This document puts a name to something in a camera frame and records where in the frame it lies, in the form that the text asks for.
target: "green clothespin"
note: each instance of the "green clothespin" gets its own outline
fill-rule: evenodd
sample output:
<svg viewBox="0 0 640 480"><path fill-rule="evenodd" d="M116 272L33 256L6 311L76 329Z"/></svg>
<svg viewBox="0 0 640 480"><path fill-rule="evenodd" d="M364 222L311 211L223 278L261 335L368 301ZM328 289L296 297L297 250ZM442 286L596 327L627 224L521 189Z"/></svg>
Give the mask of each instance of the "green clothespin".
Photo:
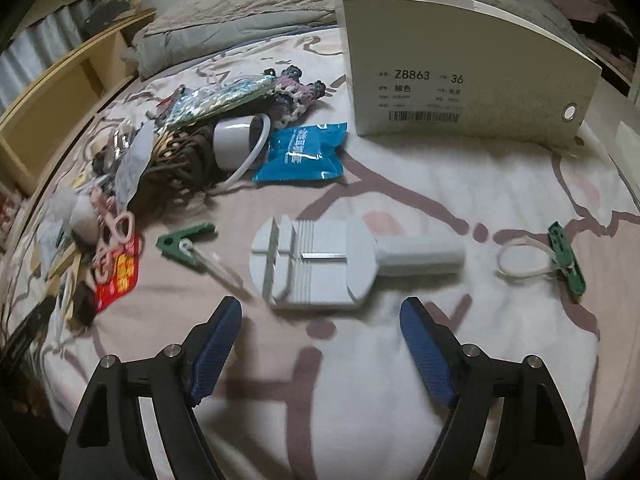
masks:
<svg viewBox="0 0 640 480"><path fill-rule="evenodd" d="M181 263L187 267L191 267L191 269L194 270L202 270L202 264L198 260L196 260L192 256L189 256L188 254L183 253L180 250L180 240L188 238L189 240L193 241L194 238L199 238L204 235L215 233L216 226L211 222L204 222L193 227L162 235L158 238L156 247L160 249L160 251L162 251L162 256L164 256L165 258L175 260L176 262Z"/></svg>
<svg viewBox="0 0 640 480"><path fill-rule="evenodd" d="M580 265L566 237L566 233L558 222L554 222L548 233L549 245L551 245L552 251L556 254L558 269L566 278L569 290L575 296L580 297L587 290L587 283L584 281Z"/></svg>

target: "white cup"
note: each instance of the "white cup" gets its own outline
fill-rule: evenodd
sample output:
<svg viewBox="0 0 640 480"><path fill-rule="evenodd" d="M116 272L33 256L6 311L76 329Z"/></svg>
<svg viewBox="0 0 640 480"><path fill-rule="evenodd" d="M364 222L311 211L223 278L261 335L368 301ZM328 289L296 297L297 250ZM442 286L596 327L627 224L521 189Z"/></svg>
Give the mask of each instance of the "white cup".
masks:
<svg viewBox="0 0 640 480"><path fill-rule="evenodd" d="M237 170L247 160L260 136L270 129L271 120L265 114L222 119L213 130L216 164L223 171ZM252 170L261 165L265 150L250 166Z"/></svg>

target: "barcode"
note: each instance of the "barcode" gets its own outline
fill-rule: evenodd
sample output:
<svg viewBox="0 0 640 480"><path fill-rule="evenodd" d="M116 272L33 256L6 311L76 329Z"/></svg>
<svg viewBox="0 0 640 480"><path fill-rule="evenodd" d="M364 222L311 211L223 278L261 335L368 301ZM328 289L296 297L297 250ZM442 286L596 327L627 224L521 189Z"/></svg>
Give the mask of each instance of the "barcode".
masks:
<svg viewBox="0 0 640 480"><path fill-rule="evenodd" d="M455 112L410 112L407 110L396 110L389 112L390 121L411 121L412 123L457 123L460 114Z"/></svg>

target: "blue plastic package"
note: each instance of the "blue plastic package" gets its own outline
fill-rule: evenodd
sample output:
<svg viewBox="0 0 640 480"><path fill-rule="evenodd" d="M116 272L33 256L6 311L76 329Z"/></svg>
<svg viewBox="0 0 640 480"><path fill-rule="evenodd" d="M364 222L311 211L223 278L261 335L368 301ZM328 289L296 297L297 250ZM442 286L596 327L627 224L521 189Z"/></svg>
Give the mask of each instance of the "blue plastic package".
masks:
<svg viewBox="0 0 640 480"><path fill-rule="evenodd" d="M347 123L275 130L267 160L253 181L329 180L341 176L342 163L335 149L344 141L346 131Z"/></svg>

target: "cardboard box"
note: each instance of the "cardboard box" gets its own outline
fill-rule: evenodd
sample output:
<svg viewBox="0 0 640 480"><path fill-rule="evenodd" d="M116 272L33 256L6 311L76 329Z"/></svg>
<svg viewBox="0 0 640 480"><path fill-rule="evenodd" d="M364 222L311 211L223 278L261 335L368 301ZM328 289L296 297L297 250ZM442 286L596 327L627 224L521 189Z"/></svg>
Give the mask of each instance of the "cardboard box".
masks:
<svg viewBox="0 0 640 480"><path fill-rule="evenodd" d="M457 133L573 142L600 67L473 0L336 0L361 136Z"/></svg>

